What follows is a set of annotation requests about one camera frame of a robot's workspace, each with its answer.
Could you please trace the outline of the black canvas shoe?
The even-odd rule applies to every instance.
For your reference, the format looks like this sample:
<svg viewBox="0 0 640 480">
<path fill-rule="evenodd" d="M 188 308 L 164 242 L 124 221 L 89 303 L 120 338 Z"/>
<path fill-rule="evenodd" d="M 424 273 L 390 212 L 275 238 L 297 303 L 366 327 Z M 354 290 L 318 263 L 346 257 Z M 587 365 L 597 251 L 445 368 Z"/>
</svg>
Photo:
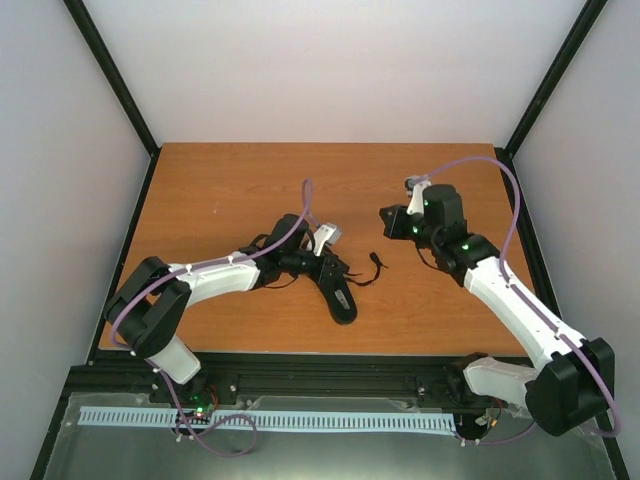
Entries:
<svg viewBox="0 0 640 480">
<path fill-rule="evenodd" d="M 311 278 L 322 294 L 331 318 L 339 325 L 353 323 L 358 314 L 357 306 L 347 278 L 344 281 L 323 282 L 322 278 Z"/>
</svg>

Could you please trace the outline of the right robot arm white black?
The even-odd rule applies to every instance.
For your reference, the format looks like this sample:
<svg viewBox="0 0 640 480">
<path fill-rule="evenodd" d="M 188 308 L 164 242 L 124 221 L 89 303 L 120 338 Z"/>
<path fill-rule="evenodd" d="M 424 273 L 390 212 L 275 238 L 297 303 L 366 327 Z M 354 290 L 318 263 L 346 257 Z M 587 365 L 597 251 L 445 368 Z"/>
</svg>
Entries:
<svg viewBox="0 0 640 480">
<path fill-rule="evenodd" d="M 524 408 L 546 433 L 561 436 L 610 409 L 615 354 L 603 339 L 586 339 L 546 307 L 514 274 L 500 251 L 467 229 L 455 187 L 409 177 L 408 205 L 384 207 L 389 239 L 427 249 L 437 269 L 479 299 L 524 349 L 531 364 L 481 356 L 462 369 L 462 390 Z"/>
</svg>

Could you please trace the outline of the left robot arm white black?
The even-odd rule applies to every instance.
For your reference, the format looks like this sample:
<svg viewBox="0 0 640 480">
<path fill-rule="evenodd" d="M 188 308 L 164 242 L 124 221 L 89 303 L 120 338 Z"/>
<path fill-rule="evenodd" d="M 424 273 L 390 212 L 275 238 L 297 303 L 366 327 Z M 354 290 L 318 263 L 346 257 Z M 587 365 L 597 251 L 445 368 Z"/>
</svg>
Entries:
<svg viewBox="0 0 640 480">
<path fill-rule="evenodd" d="M 312 231 L 306 220 L 286 214 L 270 234 L 224 259 L 182 265 L 148 257 L 107 301 L 104 318 L 132 353 L 173 381 L 177 395 L 197 402 L 207 393 L 208 378 L 177 335 L 185 310 L 221 295 L 265 288 L 288 274 L 308 277 L 332 319 L 348 325 L 357 317 L 347 282 L 349 268 L 330 250 L 340 235 L 333 224 Z"/>
</svg>

